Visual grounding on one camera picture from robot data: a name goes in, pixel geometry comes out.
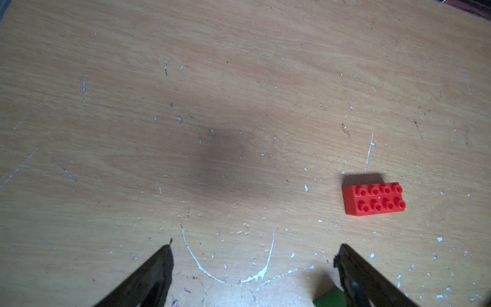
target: scratch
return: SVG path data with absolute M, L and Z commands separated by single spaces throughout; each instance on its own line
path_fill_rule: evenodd
M 313 270 L 315 269 L 315 266 L 310 266 L 308 268 L 305 268 L 305 269 L 294 269 L 294 270 L 289 270 L 288 273 L 285 273 L 285 274 L 280 274 L 280 275 L 276 275 L 275 277 L 273 277 L 272 279 L 268 279 L 265 283 L 263 283 L 262 285 L 260 285 L 257 289 L 256 289 L 256 292 L 259 291 L 259 289 L 261 289 L 262 287 L 264 287 L 265 285 L 267 285 L 268 283 L 270 283 L 271 281 L 277 279 L 277 278 L 280 278 L 280 277 L 283 277 L 283 276 L 287 276 L 287 275 L 290 275 L 290 274 L 293 274 L 295 272 L 298 272 L 299 270 Z
M 186 236 L 184 234 L 184 228 L 183 228 L 183 225 L 181 224 L 181 229 L 182 229 L 182 232 L 183 232 L 183 239 L 184 239 L 184 244 L 186 245 L 186 247 L 188 248 L 189 250 L 189 253 L 191 254 L 192 258 L 194 259 L 194 261 L 196 262 L 196 264 L 198 265 L 198 269 L 200 271 L 203 271 L 203 273 L 205 273 L 206 275 L 208 275 L 208 277 L 210 278 L 213 278 L 214 280 L 218 281 L 219 283 L 225 283 L 224 280 L 219 280 L 218 278 L 216 278 L 215 276 L 212 276 L 210 273 L 206 272 L 203 267 L 201 266 L 201 264 L 199 264 L 198 262 L 198 259 L 196 259 L 196 257 L 194 256 L 194 254 L 191 252 L 191 249 L 189 248 L 189 245 L 188 243 L 186 242 Z
M 34 150 L 34 151 L 31 153 L 31 155 L 30 155 L 30 156 L 28 156 L 28 157 L 27 157 L 27 159 L 25 159 L 25 160 L 24 160 L 24 162 L 22 162 L 22 163 L 19 165 L 19 167 L 18 167 L 18 168 L 16 168 L 16 169 L 15 169 L 15 171 L 14 171 L 14 172 L 13 172 L 13 173 L 12 173 L 12 174 L 11 174 L 11 175 L 8 177 L 8 178 L 7 178 L 7 180 L 5 180 L 5 181 L 2 183 L 2 185 L 0 186 L 0 189 L 1 189 L 1 188 L 3 188 L 3 187 L 4 187 L 4 186 L 5 186 L 5 185 L 6 185 L 6 184 L 7 184 L 7 183 L 8 183 L 8 182 L 9 182 L 9 181 L 12 179 L 12 177 L 13 177 L 13 176 L 14 176 L 14 175 L 15 175 L 15 174 L 16 174 L 16 173 L 17 173 L 17 172 L 18 172 L 18 171 L 19 171 L 19 170 L 20 170 L 20 169 L 21 169 L 21 168 L 24 166 L 24 164 L 26 164 L 26 163 L 27 163 L 27 161 L 29 161 L 29 160 L 32 158 L 32 156 L 34 156 L 34 154 L 35 154 L 36 152 L 38 152 L 38 150 L 39 150 L 39 148 L 38 148 L 38 147 L 36 147 L 36 149 L 35 149 L 35 150 Z
M 469 82 L 467 81 L 467 78 L 465 77 L 465 71 L 464 71 L 463 66 L 462 66 L 462 73 L 464 74 L 464 80 L 465 80 L 465 84 L 467 84 L 467 89 L 469 90 L 469 95 L 472 95 L 472 93 L 470 92 Z
M 375 144 L 373 144 L 373 134 L 374 133 L 375 133 L 375 131 L 372 132 L 372 140 L 370 141 L 370 148 L 368 149 L 368 157 L 367 157 L 367 165 L 365 166 L 365 174 L 367 173 L 368 160 L 370 159 L 370 151 L 372 150 L 372 145 L 375 145 Z
M 73 176 L 66 170 L 66 168 L 63 167 L 63 165 L 61 165 L 60 163 L 58 163 L 58 161 L 56 161 L 53 157 L 51 157 L 51 160 L 53 160 L 56 164 L 58 164 L 58 166 L 61 167 L 61 169 L 64 170 L 65 173 L 67 173 L 68 176 L 70 176 L 70 178 L 73 179 L 73 181 L 77 182 L 77 180 L 75 178 L 73 178 Z
M 249 277 L 246 280 L 241 280 L 240 283 L 249 282 L 249 281 L 251 281 L 253 279 L 259 280 L 259 278 L 261 278 L 261 280 L 264 280 L 264 275 L 268 271 L 268 266 L 270 264 L 271 253 L 273 252 L 273 247 L 274 247 L 274 231 L 273 231 L 273 241 L 271 242 L 270 255 L 268 257 L 268 262 L 266 262 L 266 266 L 264 267 L 264 269 L 262 269 L 261 271 L 259 271 L 259 273 L 257 273 L 256 275 L 254 275 L 252 277 Z

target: wooden table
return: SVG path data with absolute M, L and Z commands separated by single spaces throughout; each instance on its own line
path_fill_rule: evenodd
M 171 238 L 166 306 L 311 306 L 343 242 L 421 306 L 489 294 L 489 21 L 431 0 L 14 0 L 0 42 L 4 306 L 91 306 Z M 365 172 L 406 211 L 345 215 Z

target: lego brick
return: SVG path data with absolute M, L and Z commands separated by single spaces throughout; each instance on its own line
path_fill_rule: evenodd
M 342 187 L 346 214 L 365 216 L 406 209 L 399 182 Z

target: green lego brick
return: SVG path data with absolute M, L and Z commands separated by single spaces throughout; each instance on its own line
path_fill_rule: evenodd
M 323 296 L 314 301 L 315 307 L 346 307 L 346 298 L 344 292 L 334 286 Z

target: white paint splatter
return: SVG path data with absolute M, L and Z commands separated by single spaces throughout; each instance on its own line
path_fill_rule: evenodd
M 261 289 L 263 286 L 267 285 L 268 283 L 270 283 L 271 281 L 277 279 L 277 278 L 280 278 L 280 277 L 284 277 L 284 276 L 287 276 L 287 275 L 290 275 L 290 274 L 293 274 L 295 272 L 298 272 L 299 270 L 313 270 L 315 269 L 315 266 L 310 266 L 308 268 L 305 268 L 305 269 L 294 269 L 294 270 L 289 270 L 287 273 L 285 274 L 280 274 L 280 275 L 276 275 L 274 276 L 272 279 L 268 279 L 266 282 L 264 282 L 262 285 L 260 285 L 257 289 L 256 289 L 256 292 L 259 291 L 259 289 Z
M 264 274 L 266 274 L 266 272 L 268 271 L 268 266 L 270 264 L 271 253 L 273 252 L 273 247 L 274 247 L 274 232 L 273 232 L 273 241 L 271 242 L 270 255 L 268 257 L 268 262 L 266 262 L 266 266 L 264 267 L 264 269 L 262 269 L 261 271 L 259 271 L 259 273 L 257 273 L 256 275 L 254 275 L 252 277 L 249 277 L 246 280 L 241 280 L 240 283 L 249 282 L 249 281 L 251 281 L 253 279 L 259 280 L 259 278 L 261 278 L 261 280 L 264 280 Z
M 36 147 L 36 149 L 31 153 L 30 156 L 27 157 L 27 159 L 24 160 L 24 162 L 22 162 L 18 168 L 15 169 L 15 171 L 7 178 L 7 180 L 5 180 L 2 185 L 0 186 L 0 189 L 3 188 L 11 179 L 12 177 L 14 177 L 14 175 L 24 166 L 24 164 L 27 163 L 27 161 L 29 161 L 34 155 L 36 152 L 38 152 L 39 148 Z
M 203 269 L 203 267 L 201 266 L 201 264 L 199 264 L 198 259 L 196 259 L 196 257 L 194 256 L 194 254 L 191 252 L 191 249 L 189 248 L 188 243 L 186 242 L 186 236 L 185 236 L 185 234 L 184 234 L 184 228 L 183 228 L 182 224 L 181 224 L 181 229 L 182 229 L 182 232 L 183 232 L 184 244 L 185 244 L 185 245 L 186 245 L 186 247 L 188 248 L 189 253 L 191 254 L 192 258 L 194 259 L 194 261 L 195 261 L 195 262 L 196 262 L 196 264 L 198 265 L 198 269 L 199 269 L 200 271 L 202 271 L 203 273 L 205 273 L 206 275 L 208 275 L 208 277 L 213 278 L 214 280 L 218 281 L 219 283 L 225 283 L 225 281 L 224 281 L 224 280 L 219 280 L 218 278 L 216 278 L 216 277 L 212 276 L 210 273 L 206 272 L 206 271 Z
M 370 141 L 370 148 L 368 148 L 368 157 L 367 157 L 367 165 L 365 166 L 365 174 L 367 172 L 367 168 L 368 168 L 368 160 L 370 159 L 370 152 L 372 151 L 372 145 L 373 145 L 373 134 L 375 133 L 375 131 L 372 132 L 372 140 Z

